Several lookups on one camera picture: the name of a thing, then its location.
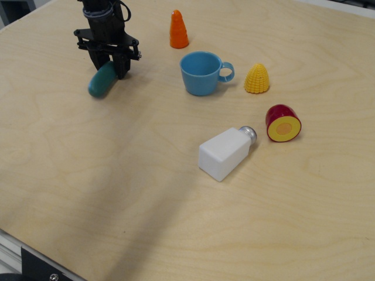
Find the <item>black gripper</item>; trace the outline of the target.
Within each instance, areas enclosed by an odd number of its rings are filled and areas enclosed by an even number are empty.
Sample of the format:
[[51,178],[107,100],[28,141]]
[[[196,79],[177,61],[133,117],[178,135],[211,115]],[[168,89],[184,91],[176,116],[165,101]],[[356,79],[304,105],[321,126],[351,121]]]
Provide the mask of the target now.
[[139,41],[125,32],[125,24],[115,16],[88,20],[88,29],[77,29],[78,47],[88,51],[95,68],[99,70],[112,56],[119,80],[130,70],[130,60],[139,60]]

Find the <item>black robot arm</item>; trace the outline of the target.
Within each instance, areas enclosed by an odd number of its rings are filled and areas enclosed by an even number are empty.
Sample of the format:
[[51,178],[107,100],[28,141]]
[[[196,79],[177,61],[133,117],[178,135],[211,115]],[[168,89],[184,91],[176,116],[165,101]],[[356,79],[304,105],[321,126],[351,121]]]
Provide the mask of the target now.
[[131,19],[131,11],[123,1],[83,1],[83,15],[88,29],[77,29],[78,48],[88,51],[96,69],[113,61],[118,79],[123,79],[131,68],[132,60],[139,60],[139,41],[127,34],[125,23]]

